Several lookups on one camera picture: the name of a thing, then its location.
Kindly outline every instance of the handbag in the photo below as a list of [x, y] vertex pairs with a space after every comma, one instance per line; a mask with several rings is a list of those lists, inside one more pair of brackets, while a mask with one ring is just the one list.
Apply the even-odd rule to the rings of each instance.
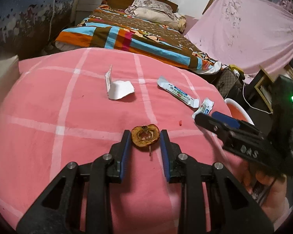
[[225, 99], [236, 82], [237, 78], [235, 74], [229, 68], [225, 68], [215, 84], [215, 87]]

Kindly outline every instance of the screw head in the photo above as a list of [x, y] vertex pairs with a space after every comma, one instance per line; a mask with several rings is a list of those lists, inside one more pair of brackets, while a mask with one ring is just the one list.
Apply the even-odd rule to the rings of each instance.
[[224, 168], [224, 165], [222, 163], [219, 163], [219, 162], [215, 163], [214, 166], [215, 166], [215, 168], [217, 170], [221, 170], [222, 168]]
[[109, 153], [106, 153], [106, 154], [103, 155], [103, 159], [106, 160], [106, 161], [110, 160], [111, 158], [112, 158], [112, 155], [109, 154]]
[[179, 158], [180, 160], [186, 160], [186, 159], [188, 158], [188, 155], [185, 154], [185, 153], [181, 153], [181, 154], [178, 155], [178, 158]]
[[67, 164], [67, 168], [74, 169], [76, 167], [76, 165], [77, 164], [75, 162], [70, 162], [70, 163]]

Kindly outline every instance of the torn paper packaging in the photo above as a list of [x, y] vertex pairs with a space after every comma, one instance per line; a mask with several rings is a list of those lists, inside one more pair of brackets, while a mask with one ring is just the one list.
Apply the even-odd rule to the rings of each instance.
[[169, 83], [163, 76], [157, 80], [159, 87], [163, 88], [165, 91], [168, 91], [170, 94], [175, 96], [177, 99], [181, 100], [186, 105], [191, 106], [192, 108], [198, 108], [200, 105], [199, 99], [194, 99], [190, 97], [187, 93], [183, 92], [181, 89]]
[[195, 116], [199, 113], [203, 113], [208, 115], [214, 106], [214, 102], [211, 101], [208, 97], [204, 99], [202, 105], [199, 107], [198, 110], [194, 114], [192, 114], [192, 118], [195, 119]]
[[121, 99], [130, 93], [135, 92], [135, 88], [130, 81], [115, 81], [112, 82], [112, 66], [109, 71], [105, 74], [106, 89], [109, 99], [117, 100]]

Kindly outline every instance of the pillow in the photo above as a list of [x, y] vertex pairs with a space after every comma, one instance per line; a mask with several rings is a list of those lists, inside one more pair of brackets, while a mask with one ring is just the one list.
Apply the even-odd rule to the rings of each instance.
[[171, 19], [174, 19], [174, 14], [172, 13], [171, 6], [163, 2], [159, 2], [156, 0], [134, 0], [133, 4], [125, 10], [125, 13], [134, 16], [133, 11], [136, 8], [148, 8], [154, 11], [164, 13], [168, 15]]
[[172, 29], [178, 30], [178, 20], [175, 17], [174, 19], [171, 19], [168, 15], [164, 13], [147, 8], [136, 8], [133, 13], [136, 18], [156, 22], [161, 25], [166, 25]]
[[184, 32], [186, 28], [187, 19], [178, 13], [174, 13], [174, 18], [171, 19], [168, 15], [161, 13], [159, 11], [154, 11], [148, 8], [136, 8], [134, 11], [134, 17], [143, 20], [148, 20], [151, 22], [159, 23], [161, 25], [166, 25], [172, 29], [175, 29], [181, 33]]

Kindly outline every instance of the colorful bedspread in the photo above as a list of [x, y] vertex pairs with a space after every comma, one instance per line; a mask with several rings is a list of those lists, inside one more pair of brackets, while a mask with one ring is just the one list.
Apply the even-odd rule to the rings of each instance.
[[77, 27], [64, 29], [56, 39], [56, 46], [61, 49], [63, 43], [75, 48], [101, 47], [144, 54], [191, 70], [208, 71], [216, 62], [178, 31], [133, 18], [107, 5], [101, 5]]

